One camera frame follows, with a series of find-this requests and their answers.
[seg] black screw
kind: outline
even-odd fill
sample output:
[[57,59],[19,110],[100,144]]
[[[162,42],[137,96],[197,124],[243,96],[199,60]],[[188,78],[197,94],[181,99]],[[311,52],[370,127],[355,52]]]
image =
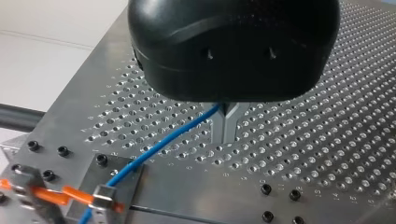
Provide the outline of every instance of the black screw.
[[55,173],[53,173],[53,171],[51,170],[44,171],[42,176],[45,181],[52,181],[53,179],[55,179]]
[[293,224],[304,224],[304,220],[303,220],[302,217],[295,217],[291,223],[293,223]]
[[270,211],[265,211],[262,214],[262,220],[264,220],[264,222],[266,223],[270,223],[272,221],[272,219],[274,219],[274,214],[272,214],[272,212]]
[[30,141],[27,143],[27,146],[31,151],[37,151],[40,148],[40,145],[37,143],[37,141]]
[[264,195],[269,195],[271,193],[271,190],[272,190],[272,188],[270,185],[267,185],[267,184],[262,185],[262,193]]
[[96,156],[96,163],[100,166],[107,165],[107,156],[105,154],[99,154]]
[[7,196],[3,192],[0,191],[0,204],[5,202],[6,199],[7,199]]
[[293,200],[293,201],[298,201],[301,198],[301,193],[300,191],[298,191],[297,189],[293,189],[290,194],[289,197]]
[[58,147],[58,154],[62,157],[69,155],[69,149],[67,147]]
[[21,169],[21,165],[19,165],[19,164],[14,164],[14,165],[11,166],[11,170],[14,171],[14,172],[16,172],[16,171],[18,171],[20,169]]

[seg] robot end effector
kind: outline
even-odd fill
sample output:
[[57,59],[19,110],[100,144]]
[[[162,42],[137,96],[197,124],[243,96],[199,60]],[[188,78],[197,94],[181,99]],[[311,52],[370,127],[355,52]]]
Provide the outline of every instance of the robot end effector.
[[289,100],[318,82],[338,33],[338,0],[195,2],[134,0],[128,20],[151,87],[204,107],[223,102],[212,143],[234,141],[249,107],[237,102]]

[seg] blue cable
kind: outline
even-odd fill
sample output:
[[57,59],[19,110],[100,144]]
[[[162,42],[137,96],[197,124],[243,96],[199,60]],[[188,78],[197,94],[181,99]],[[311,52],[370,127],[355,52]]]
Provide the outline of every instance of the blue cable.
[[[111,178],[106,183],[106,185],[110,186],[110,187],[116,186],[125,176],[127,176],[130,172],[132,172],[137,167],[139,167],[141,164],[143,164],[143,162],[148,160],[151,156],[153,156],[155,153],[157,153],[161,148],[168,145],[170,142],[175,140],[175,138],[181,136],[183,133],[188,132],[190,129],[194,128],[202,121],[209,119],[218,110],[219,110],[219,105],[215,105],[210,110],[205,112],[201,117],[194,119],[190,123],[187,123],[186,125],[176,129],[174,132],[167,135],[161,142],[159,142],[157,145],[152,147],[149,151],[143,153],[135,161],[127,164],[124,168],[122,168],[122,170],[118,174],[116,174],[113,178]],[[78,224],[88,223],[91,216],[92,216],[92,210],[91,210],[91,208],[87,208],[85,210],[84,214],[82,215],[81,219],[79,220]]]

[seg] white wall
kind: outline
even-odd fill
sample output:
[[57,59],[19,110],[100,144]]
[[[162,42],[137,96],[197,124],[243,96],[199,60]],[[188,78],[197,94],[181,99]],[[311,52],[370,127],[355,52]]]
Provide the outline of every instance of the white wall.
[[47,111],[127,2],[0,0],[0,104]]

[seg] perforated metal table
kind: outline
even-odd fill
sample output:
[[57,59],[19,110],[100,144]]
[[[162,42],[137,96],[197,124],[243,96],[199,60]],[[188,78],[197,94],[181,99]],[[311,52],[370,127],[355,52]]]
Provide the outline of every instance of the perforated metal table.
[[[210,144],[210,120],[175,140],[147,162],[129,222],[263,223],[271,211],[276,224],[296,216],[307,224],[395,223],[395,8],[343,1],[317,86],[287,102],[252,104],[234,144]],[[128,32],[123,12],[29,135],[43,148],[16,155],[13,163],[57,175],[48,188],[78,188],[95,153],[135,158],[203,112],[148,85]],[[59,157],[59,146],[72,155]],[[298,202],[292,189],[302,193]],[[1,220],[34,219],[8,196]]]

